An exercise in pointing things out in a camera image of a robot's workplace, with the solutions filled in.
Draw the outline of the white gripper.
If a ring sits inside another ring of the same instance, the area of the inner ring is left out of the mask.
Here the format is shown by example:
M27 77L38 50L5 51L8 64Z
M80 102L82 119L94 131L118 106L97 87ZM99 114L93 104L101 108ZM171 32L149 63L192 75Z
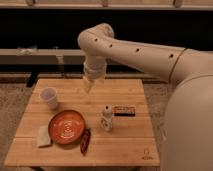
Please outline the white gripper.
M84 90L89 93L95 84L96 79L104 78L106 74L106 61L105 60L95 60L84 62Z

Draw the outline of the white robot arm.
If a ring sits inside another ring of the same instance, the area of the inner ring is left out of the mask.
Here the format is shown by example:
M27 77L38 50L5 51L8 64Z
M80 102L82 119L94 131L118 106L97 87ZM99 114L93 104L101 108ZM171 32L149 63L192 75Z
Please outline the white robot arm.
M175 86L164 117L161 171L213 171L213 54L122 41L106 23L82 31L88 85L106 74L108 58Z

